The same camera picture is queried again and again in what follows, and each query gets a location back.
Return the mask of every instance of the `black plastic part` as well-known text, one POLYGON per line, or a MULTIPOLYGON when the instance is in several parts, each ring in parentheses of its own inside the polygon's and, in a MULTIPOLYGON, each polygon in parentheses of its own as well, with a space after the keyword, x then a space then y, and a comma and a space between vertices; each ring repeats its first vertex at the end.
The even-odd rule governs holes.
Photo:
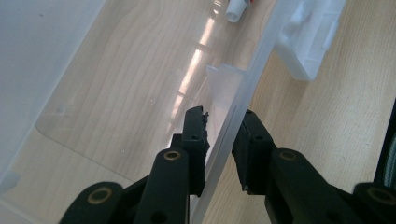
POLYGON ((293 215, 293 223, 362 223, 298 151, 274 151, 270 172, 293 215))
POLYGON ((354 206, 367 223, 395 223, 396 191, 373 183, 358 184, 353 191, 354 206))
POLYGON ((233 157, 242 190, 264 195, 272 150, 276 148, 271 135, 255 113, 248 110, 233 143, 233 157))
POLYGON ((180 148, 157 154, 134 223, 189 222, 189 155, 180 148))
MULTIPOLYGON (((387 162, 392 162, 392 161, 396 162, 395 158, 389 155, 390 146, 395 134, 396 134, 396 100, 393 104, 392 113, 390 115, 387 134, 385 135, 384 144, 381 150, 381 156, 379 157, 378 165, 376 166, 375 179, 374 179, 374 182, 376 184, 387 186, 385 183, 387 172, 392 172, 394 174, 396 173, 395 169, 387 170, 387 162)), ((396 189, 396 180, 392 179, 390 182, 392 183, 389 184, 387 187, 396 189)))
MULTIPOLYGON (((186 112, 181 136, 181 145, 190 156, 190 194, 201 196, 205 186, 205 159, 209 149, 207 142, 208 114, 203 114, 203 108, 196 106, 186 112)), ((174 134, 175 141, 172 146, 177 146, 179 136, 174 134)))
POLYGON ((146 176, 139 181, 133 183, 131 186, 123 191, 121 200, 121 208, 124 213, 124 223, 133 223, 140 200, 142 199, 143 191, 145 190, 149 176, 146 176))
POLYGON ((84 189, 69 206, 61 224, 121 223, 122 186, 101 182, 84 189))
POLYGON ((268 179, 265 208, 271 223, 292 223, 293 215, 273 178, 268 179))

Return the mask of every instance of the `wooden table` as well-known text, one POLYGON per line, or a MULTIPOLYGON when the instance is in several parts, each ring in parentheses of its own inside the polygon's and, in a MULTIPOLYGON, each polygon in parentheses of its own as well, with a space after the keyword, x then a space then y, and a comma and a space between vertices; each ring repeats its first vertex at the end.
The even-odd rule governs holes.
MULTIPOLYGON (((278 147, 348 192, 374 180, 396 97, 395 11, 394 1, 346 1, 317 79, 294 80, 273 53, 251 102, 278 147)), ((205 223, 270 223, 264 198, 241 191, 232 156, 205 223)))
MULTIPOLYGON (((246 68, 274 2, 257 1, 231 24, 220 16, 223 0, 108 0, 11 168, 20 182, 0 203, 54 223, 90 184, 128 186, 146 175, 187 108, 205 105, 216 117, 205 67, 246 68)), ((373 179, 388 125, 395 10, 390 0, 348 0, 318 78, 292 79, 273 54, 251 103, 279 147, 302 151, 347 191, 373 179)), ((205 223, 262 223, 263 197, 240 189, 230 158, 205 223)))

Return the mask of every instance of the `white plastic object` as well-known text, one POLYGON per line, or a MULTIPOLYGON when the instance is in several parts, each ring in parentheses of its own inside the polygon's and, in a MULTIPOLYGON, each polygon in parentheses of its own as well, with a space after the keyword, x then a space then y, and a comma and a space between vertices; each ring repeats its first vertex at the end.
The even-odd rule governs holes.
POLYGON ((248 4, 244 0, 230 0, 230 4, 225 12, 227 20, 230 22, 238 22, 247 5, 248 4))
POLYGON ((301 0, 288 11, 275 50, 296 79, 312 81, 337 30, 346 0, 301 0))

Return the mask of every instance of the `clear plastic container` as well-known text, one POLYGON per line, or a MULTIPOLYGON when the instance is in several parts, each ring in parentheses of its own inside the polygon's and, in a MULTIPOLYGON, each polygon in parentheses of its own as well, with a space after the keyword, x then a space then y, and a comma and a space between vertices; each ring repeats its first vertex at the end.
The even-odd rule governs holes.
POLYGON ((1 7, 2 220, 55 223, 89 185, 131 185, 202 105, 212 148, 191 200, 200 223, 286 1, 257 1, 238 23, 218 0, 29 4, 1 7))

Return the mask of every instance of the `plastic bottle cap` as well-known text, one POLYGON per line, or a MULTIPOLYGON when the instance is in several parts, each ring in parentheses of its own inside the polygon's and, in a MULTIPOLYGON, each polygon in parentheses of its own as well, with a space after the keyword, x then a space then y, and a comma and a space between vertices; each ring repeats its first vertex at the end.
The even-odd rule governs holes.
POLYGON ((230 22, 238 22, 246 7, 247 4, 244 0, 231 0, 225 12, 227 20, 230 22))

